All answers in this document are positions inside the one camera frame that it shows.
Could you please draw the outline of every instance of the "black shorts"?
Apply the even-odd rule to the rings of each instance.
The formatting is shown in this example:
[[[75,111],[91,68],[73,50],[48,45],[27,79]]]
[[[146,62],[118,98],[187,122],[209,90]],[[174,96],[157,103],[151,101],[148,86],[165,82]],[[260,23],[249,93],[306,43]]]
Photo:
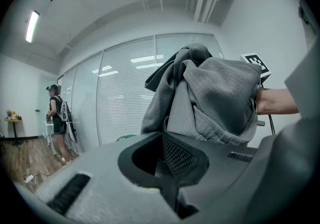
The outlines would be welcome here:
[[[65,134],[67,126],[65,122],[62,122],[60,118],[53,119],[53,131],[54,134]]]

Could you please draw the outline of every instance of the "potted plant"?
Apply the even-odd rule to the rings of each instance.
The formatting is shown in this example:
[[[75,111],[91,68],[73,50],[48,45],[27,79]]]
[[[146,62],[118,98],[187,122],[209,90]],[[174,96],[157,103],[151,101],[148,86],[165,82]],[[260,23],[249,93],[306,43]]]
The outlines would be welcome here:
[[[15,120],[17,117],[17,113],[15,111],[12,111],[11,120]]]
[[[6,115],[8,116],[8,119],[11,119],[12,111],[11,110],[7,110]]]

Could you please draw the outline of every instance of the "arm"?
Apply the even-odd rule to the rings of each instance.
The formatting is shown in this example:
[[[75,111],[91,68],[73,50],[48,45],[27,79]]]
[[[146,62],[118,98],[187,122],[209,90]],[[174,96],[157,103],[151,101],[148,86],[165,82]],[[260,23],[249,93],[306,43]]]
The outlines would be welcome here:
[[[52,116],[54,116],[55,114],[56,114],[56,102],[55,102],[55,100],[53,100],[53,99],[51,99],[50,100],[50,105],[51,105],[51,111],[50,111],[50,113],[48,114],[48,119],[50,119]]]
[[[259,88],[256,97],[257,114],[296,114],[299,110],[288,89]]]

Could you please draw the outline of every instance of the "glass wall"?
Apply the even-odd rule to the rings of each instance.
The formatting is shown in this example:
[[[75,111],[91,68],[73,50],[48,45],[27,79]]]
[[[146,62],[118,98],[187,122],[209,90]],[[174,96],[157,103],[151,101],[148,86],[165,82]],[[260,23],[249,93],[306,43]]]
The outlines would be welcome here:
[[[154,93],[146,79],[190,43],[205,45],[223,58],[213,35],[169,34],[147,37],[104,50],[64,74],[61,96],[68,102],[82,153],[125,135],[140,134]]]

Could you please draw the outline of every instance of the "woman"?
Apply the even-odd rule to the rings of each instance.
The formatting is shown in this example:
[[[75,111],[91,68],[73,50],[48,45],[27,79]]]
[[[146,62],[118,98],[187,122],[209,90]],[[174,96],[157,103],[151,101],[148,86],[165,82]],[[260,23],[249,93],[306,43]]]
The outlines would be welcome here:
[[[61,155],[63,156],[62,161],[65,161],[67,164],[71,162],[69,158],[68,151],[66,149],[65,145],[65,131],[67,129],[66,123],[62,122],[60,117],[57,115],[57,111],[60,111],[61,104],[62,104],[62,99],[59,96],[58,93],[58,86],[57,85],[52,85],[49,88],[49,95],[50,95],[50,113],[48,114],[47,118],[50,120],[52,117],[53,119],[53,131],[54,135],[56,137],[56,141],[58,143],[59,150],[61,152]]]

